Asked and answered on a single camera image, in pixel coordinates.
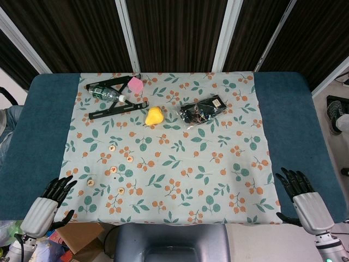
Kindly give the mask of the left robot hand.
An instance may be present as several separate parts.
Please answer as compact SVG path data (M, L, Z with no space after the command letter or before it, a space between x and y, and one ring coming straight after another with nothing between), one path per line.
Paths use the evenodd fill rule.
M43 193L35 199L20 226L27 238L39 239L48 231L61 228L70 222L74 210L70 210L61 221L54 220L58 209L76 184L77 181L72 180L71 176L54 178L49 182Z

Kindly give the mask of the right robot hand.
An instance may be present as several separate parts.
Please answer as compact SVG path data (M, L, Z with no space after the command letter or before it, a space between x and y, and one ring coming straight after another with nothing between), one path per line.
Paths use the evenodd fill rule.
M302 227L311 235L329 232L334 221L320 194L314 190L309 179L301 171L281 168L282 174L275 174L282 183L295 211L296 218L278 212L276 215L285 223Z

